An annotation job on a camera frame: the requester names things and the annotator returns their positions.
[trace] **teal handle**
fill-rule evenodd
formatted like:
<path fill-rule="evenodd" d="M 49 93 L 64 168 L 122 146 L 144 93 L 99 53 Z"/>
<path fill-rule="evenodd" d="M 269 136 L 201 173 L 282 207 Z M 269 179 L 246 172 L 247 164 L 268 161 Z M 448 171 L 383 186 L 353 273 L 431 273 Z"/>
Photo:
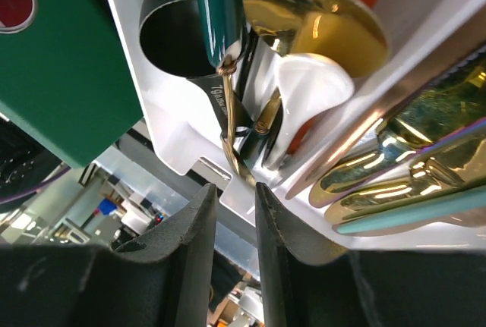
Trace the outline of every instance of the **teal handle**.
<path fill-rule="evenodd" d="M 219 67 L 226 56 L 241 54 L 242 0 L 197 0 L 209 62 Z"/>
<path fill-rule="evenodd" d="M 484 207 L 486 205 L 486 186 L 450 194 L 448 196 L 424 200 L 390 211 L 369 215 L 356 221 L 340 225 L 340 234 L 376 231 L 383 228 L 408 225 L 428 219 L 435 219 L 457 212 Z"/>

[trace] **textured black surface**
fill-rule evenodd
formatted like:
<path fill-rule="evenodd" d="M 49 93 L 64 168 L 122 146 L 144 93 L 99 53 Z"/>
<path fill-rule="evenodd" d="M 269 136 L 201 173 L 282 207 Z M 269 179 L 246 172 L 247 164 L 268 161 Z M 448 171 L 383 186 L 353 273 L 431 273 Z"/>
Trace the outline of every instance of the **textured black surface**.
<path fill-rule="evenodd" d="M 211 287 L 213 288 L 213 299 L 210 301 L 210 310 L 218 307 L 233 288 L 241 281 L 243 276 L 238 269 L 220 253 L 214 251 L 213 269 L 211 270 Z"/>
<path fill-rule="evenodd" d="M 346 250 L 266 185 L 256 199 L 267 327 L 484 325 L 484 252 Z"/>
<path fill-rule="evenodd" d="M 204 326 L 216 187 L 117 249 L 3 247 L 2 325 Z"/>

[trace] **circular hole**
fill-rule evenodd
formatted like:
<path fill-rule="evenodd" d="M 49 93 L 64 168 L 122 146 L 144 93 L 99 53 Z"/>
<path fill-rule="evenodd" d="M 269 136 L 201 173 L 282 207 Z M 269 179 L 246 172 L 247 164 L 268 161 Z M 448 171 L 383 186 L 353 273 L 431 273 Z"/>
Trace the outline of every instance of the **circular hole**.
<path fill-rule="evenodd" d="M 18 33 L 33 21 L 36 0 L 0 0 L 0 33 Z"/>
<path fill-rule="evenodd" d="M 152 11 L 142 23 L 140 46 L 160 70 L 179 77 L 215 73 L 207 60 L 196 0 L 181 0 Z"/>

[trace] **blue object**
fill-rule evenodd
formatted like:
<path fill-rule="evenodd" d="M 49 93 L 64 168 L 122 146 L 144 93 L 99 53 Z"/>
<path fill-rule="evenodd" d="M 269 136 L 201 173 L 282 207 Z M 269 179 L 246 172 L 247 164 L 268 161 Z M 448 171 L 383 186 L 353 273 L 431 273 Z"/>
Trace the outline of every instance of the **blue object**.
<path fill-rule="evenodd" d="M 98 209 L 103 215 L 109 215 L 111 212 L 117 209 L 117 206 L 111 200 L 105 198 L 98 205 Z"/>
<path fill-rule="evenodd" d="M 340 225 L 340 234 L 376 231 L 383 228 L 408 225 L 444 215 L 464 212 L 486 206 L 486 186 L 476 187 L 444 197 L 417 202 L 390 211 L 370 215 Z"/>

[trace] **green handle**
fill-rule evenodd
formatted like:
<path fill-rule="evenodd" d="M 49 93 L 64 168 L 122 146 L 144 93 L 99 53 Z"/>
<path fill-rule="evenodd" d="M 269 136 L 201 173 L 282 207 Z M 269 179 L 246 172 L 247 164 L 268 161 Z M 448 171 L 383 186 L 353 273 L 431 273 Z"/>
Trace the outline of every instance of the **green handle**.
<path fill-rule="evenodd" d="M 242 0 L 197 0 L 197 5 L 211 65 L 219 67 L 226 56 L 236 60 L 242 47 Z"/>

